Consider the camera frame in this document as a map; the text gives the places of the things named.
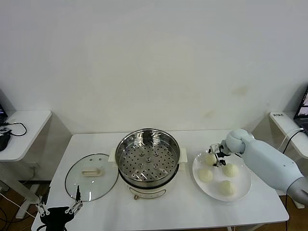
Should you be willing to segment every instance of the cable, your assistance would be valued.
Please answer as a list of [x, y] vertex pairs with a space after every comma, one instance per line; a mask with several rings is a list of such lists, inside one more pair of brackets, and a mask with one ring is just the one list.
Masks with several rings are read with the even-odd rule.
[[294, 132], [294, 131], [302, 131], [302, 130], [304, 130], [304, 129], [303, 129], [303, 128], [297, 128], [297, 129], [294, 129], [294, 130], [292, 130], [292, 131], [289, 131], [289, 132], [285, 135], [283, 141], [281, 142], [281, 144], [280, 144], [279, 148], [277, 148], [277, 150], [279, 151], [279, 149], [282, 147], [282, 145], [283, 145], [285, 139], [286, 139], [292, 132]]
[[25, 134], [27, 133], [27, 128], [26, 128], [26, 127], [24, 126], [24, 124], [21, 123], [21, 122], [17, 122], [17, 123], [5, 122], [5, 123], [3, 123], [3, 124], [1, 124], [1, 125], [2, 125], [2, 126], [8, 126], [8, 125], [14, 125], [14, 124], [21, 124], [21, 125], [24, 127], [25, 132], [24, 132], [23, 134], [13, 134], [13, 133], [11, 133], [11, 132], [9, 131], [9, 132], [5, 132], [4, 134], [10, 134], [10, 135], [12, 135], [12, 136], [23, 136], [23, 135], [25, 135]]
[[286, 145], [285, 148], [284, 148], [284, 151], [282, 152], [283, 154], [284, 154], [285, 150], [287, 150], [287, 147], [288, 147], [289, 143], [291, 142], [291, 139], [292, 139], [296, 134], [298, 134], [298, 133], [300, 133], [300, 132], [304, 132], [304, 131], [303, 131], [303, 130], [300, 130], [300, 131], [298, 131], [297, 133], [295, 133], [293, 136], [291, 136], [291, 138], [289, 139], [287, 145]]
[[6, 224], [8, 223], [8, 217], [6, 216], [6, 213], [4, 212], [4, 210], [0, 207], [0, 210], [3, 212], [3, 214], [4, 214], [4, 216], [5, 216], [5, 220], [3, 220], [3, 221], [5, 221], [5, 224], [4, 224], [4, 226], [2, 227], [2, 229], [0, 230], [0, 231], [3, 231], [4, 230], [4, 228], [6, 227]]
[[[18, 213], [18, 210], [16, 210], [16, 212], [15, 212], [14, 215], [12, 216], [11, 222], [13, 221], [13, 219], [14, 219], [14, 217], [16, 216], [17, 213]], [[6, 231], [9, 230], [9, 227], [11, 226], [11, 224], [12, 224], [12, 223], [10, 223], [10, 224], [8, 225], [8, 227], [6, 228]]]
[[32, 177], [30, 177], [29, 179], [27, 179], [24, 183], [22, 183], [22, 184], [26, 184], [29, 180], [31, 180], [32, 178], [34, 178], [34, 176], [35, 176], [35, 167], [33, 167], [33, 176]]
[[1, 196], [3, 196], [5, 199], [7, 199], [8, 201], [12, 202], [14, 205], [18, 206], [20, 209], [22, 209], [23, 211], [25, 211], [26, 213], [28, 213], [26, 210], [24, 210], [23, 208], [21, 208], [18, 204], [16, 204], [14, 201], [11, 201], [10, 199], [8, 199], [6, 196], [4, 196], [2, 193], [0, 193]]
[[28, 215], [26, 218], [22, 218], [22, 219], [17, 220], [17, 221], [7, 221], [7, 223], [18, 223], [18, 222], [21, 222], [21, 221], [24, 221], [24, 220], [28, 219], [29, 217], [31, 217], [31, 216]]

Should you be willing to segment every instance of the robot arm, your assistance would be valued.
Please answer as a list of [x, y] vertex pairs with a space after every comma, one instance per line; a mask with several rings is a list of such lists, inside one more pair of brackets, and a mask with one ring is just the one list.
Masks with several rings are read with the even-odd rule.
[[231, 131], [225, 141], [211, 145], [210, 150], [217, 157], [239, 153], [245, 164], [270, 187], [308, 205], [308, 179], [301, 174], [296, 163], [269, 144], [254, 139], [247, 131]]

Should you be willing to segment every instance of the power cord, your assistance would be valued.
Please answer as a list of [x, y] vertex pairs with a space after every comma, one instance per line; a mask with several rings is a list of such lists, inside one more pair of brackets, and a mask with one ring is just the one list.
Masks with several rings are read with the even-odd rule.
[[21, 221], [24, 221], [24, 220], [28, 219], [29, 217], [31, 217], [31, 216], [28, 215], [27, 217], [22, 218], [22, 219], [17, 220], [17, 221], [7, 221], [7, 223], [18, 223], [18, 222], [21, 222]]
[[34, 176], [35, 176], [35, 167], [33, 166], [32, 169], [33, 169], [33, 176], [30, 177], [29, 179], [27, 179], [27, 180], [26, 180], [24, 183], [22, 183], [22, 184], [26, 184], [29, 180], [31, 180], [32, 178], [34, 178]]
[[3, 213], [4, 216], [5, 216], [5, 220], [1, 219], [1, 220], [3, 220], [3, 221], [5, 222], [4, 226], [3, 226], [2, 229], [0, 230], [0, 231], [3, 231], [4, 228], [6, 227], [6, 224], [8, 223], [8, 217], [6, 216], [6, 213], [4, 212], [4, 210], [3, 210], [1, 207], [0, 207], [0, 210], [2, 211], [2, 213]]
[[[289, 146], [289, 143], [291, 142], [291, 139], [292, 139], [296, 134], [298, 134], [298, 133], [300, 133], [300, 132], [305, 132], [305, 131], [300, 130], [300, 131], [298, 131], [297, 133], [295, 133], [293, 136], [291, 136], [291, 138], [289, 139], [287, 145], [286, 145], [285, 148], [284, 148], [284, 151], [282, 152], [283, 154], [284, 154], [285, 151], [287, 150], [287, 147]], [[285, 203], [284, 203], [285, 210], [288, 212], [288, 209], [287, 209], [288, 203], [287, 203], [287, 202], [288, 202], [288, 194], [286, 194], [286, 196], [285, 196]], [[285, 221], [285, 230], [288, 231], [288, 221], [287, 221], [287, 220]]]
[[3, 134], [10, 134], [10, 135], [12, 135], [12, 136], [23, 136], [23, 135], [25, 135], [25, 134], [27, 133], [27, 128], [26, 128], [26, 127], [24, 126], [24, 124], [21, 123], [21, 122], [17, 122], [17, 123], [5, 122], [5, 123], [0, 123], [0, 126], [8, 126], [8, 125], [14, 125], [14, 124], [21, 124], [21, 126], [24, 127], [25, 132], [24, 132], [23, 134], [13, 134], [13, 133], [11, 133], [11, 131], [9, 130], [9, 131], [7, 131], [7, 132], [4, 132]]
[[284, 148], [284, 151], [282, 152], [283, 154], [284, 154], [285, 150], [287, 150], [287, 147], [288, 147], [289, 143], [291, 142], [291, 139], [292, 139], [294, 136], [296, 136], [296, 134], [298, 134], [298, 133], [300, 133], [300, 132], [305, 132], [305, 131], [300, 130], [300, 131], [298, 131], [297, 133], [295, 133], [293, 136], [291, 136], [291, 138], [289, 139], [287, 145], [286, 145], [285, 148]]
[[281, 144], [280, 144], [279, 148], [277, 148], [277, 150], [279, 151], [279, 149], [282, 147], [282, 145], [283, 145], [285, 139], [286, 139], [292, 132], [294, 132], [294, 131], [302, 131], [302, 130], [304, 130], [304, 129], [303, 129], [303, 128], [297, 128], [297, 129], [294, 129], [294, 130], [292, 130], [292, 131], [289, 131], [289, 132], [285, 135], [283, 141], [281, 142]]
[[26, 210], [24, 210], [23, 208], [21, 208], [18, 204], [16, 204], [14, 201], [11, 201], [9, 198], [7, 198], [6, 196], [4, 196], [2, 193], [0, 193], [1, 196], [3, 196], [5, 199], [7, 199], [8, 201], [12, 202], [14, 205], [18, 206], [20, 209], [22, 209], [23, 211], [25, 211], [26, 213], [28, 213]]

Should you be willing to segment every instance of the white table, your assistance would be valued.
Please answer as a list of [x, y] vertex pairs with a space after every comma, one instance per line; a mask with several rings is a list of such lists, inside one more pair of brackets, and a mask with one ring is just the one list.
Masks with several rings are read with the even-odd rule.
[[[51, 117], [51, 111], [15, 111], [8, 112], [8, 115], [7, 121], [9, 123], [22, 122], [27, 128], [27, 133], [24, 136], [11, 137], [7, 147], [0, 152], [0, 162], [18, 161], [25, 156], [32, 143]], [[11, 129], [14, 134], [22, 134], [25, 131], [20, 124], [9, 125], [7, 128]], [[33, 186], [32, 190], [27, 189], [15, 179], [5, 164], [0, 164], [0, 180], [27, 199], [22, 207], [27, 208], [29, 204], [37, 201], [38, 197], [34, 192], [38, 186]], [[22, 218], [25, 214], [22, 210], [20, 211], [21, 212], [18, 212], [16, 215], [17, 218]]]
[[[276, 191], [252, 173], [252, 188], [243, 200], [226, 203], [201, 191], [191, 177], [195, 156], [210, 144], [226, 138], [229, 130], [173, 131], [172, 136], [187, 150], [188, 165], [176, 175], [174, 188], [163, 197], [133, 200], [119, 177], [104, 197], [85, 202], [66, 227], [68, 231], [180, 230], [263, 224], [288, 220]], [[51, 181], [47, 207], [70, 206], [73, 200], [65, 191], [65, 177], [70, 167], [89, 154], [109, 154], [125, 133], [74, 135]], [[36, 217], [32, 230], [42, 225]]]
[[[15, 111], [8, 117], [9, 123], [22, 122], [27, 128], [27, 133], [20, 137], [11, 137], [8, 146], [0, 152], [0, 162], [11, 162], [21, 160], [34, 140], [47, 123], [51, 116], [51, 111]], [[20, 124], [9, 125], [14, 134], [22, 134], [24, 128]]]
[[[280, 131], [286, 135], [290, 131], [300, 128], [293, 120], [293, 117], [296, 112], [271, 112], [269, 117], [272, 121], [277, 125]], [[290, 142], [293, 145], [298, 154], [308, 159], [308, 136], [303, 132], [298, 133], [294, 136]]]

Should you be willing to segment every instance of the metal rim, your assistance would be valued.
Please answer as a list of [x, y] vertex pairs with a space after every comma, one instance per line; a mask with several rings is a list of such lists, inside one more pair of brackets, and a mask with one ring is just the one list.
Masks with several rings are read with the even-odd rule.
[[119, 170], [119, 175], [121, 176], [121, 178], [125, 181], [126, 184], [134, 187], [134, 188], [137, 188], [137, 189], [146, 189], [146, 190], [151, 190], [151, 189], [157, 189], [157, 188], [160, 188], [160, 187], [163, 187], [165, 186], [166, 184], [168, 184], [170, 181], [172, 181], [172, 179], [175, 177], [176, 173], [178, 172], [179, 170], [179, 167], [180, 165], [177, 165], [176, 167], [176, 170], [174, 172], [174, 174], [172, 175], [172, 177], [170, 179], [168, 179], [167, 181], [165, 181], [164, 183], [160, 184], [160, 185], [157, 185], [157, 186], [154, 186], [154, 187], [141, 187], [141, 186], [138, 186], [138, 185], [133, 185], [131, 184], [131, 182], [128, 182], [122, 175], [121, 171]]
[[[69, 198], [76, 199], [75, 196], [72, 196], [72, 197], [70, 196], [70, 194], [69, 194], [69, 192], [68, 192], [68, 190], [67, 190], [67, 188], [66, 188], [66, 179], [67, 179], [68, 173], [70, 172], [70, 170], [71, 170], [79, 161], [81, 161], [81, 160], [83, 160], [83, 159], [85, 159], [85, 158], [87, 158], [87, 157], [89, 157], [89, 156], [91, 156], [91, 155], [98, 155], [98, 154], [99, 154], [99, 155], [106, 155], [106, 156], [109, 157], [109, 155], [104, 154], [104, 153], [90, 154], [90, 155], [84, 156], [84, 157], [81, 158], [80, 160], [76, 161], [76, 162], [74, 163], [74, 165], [70, 167], [69, 171], [68, 171], [67, 174], [66, 174], [65, 181], [64, 181], [65, 190], [66, 190], [67, 195], [69, 196]], [[105, 194], [103, 194], [102, 196], [100, 196], [100, 197], [98, 197], [98, 198], [96, 198], [96, 199], [94, 199], [94, 200], [91, 200], [91, 201], [95, 201], [95, 200], [97, 200], [97, 199], [100, 199], [100, 198], [102, 198], [103, 196], [105, 196], [107, 193], [109, 193], [110, 190], [112, 190], [112, 188], [115, 186], [118, 177], [119, 177], [119, 171], [117, 172], [117, 176], [116, 176], [116, 180], [115, 180], [114, 185], [113, 185]]]

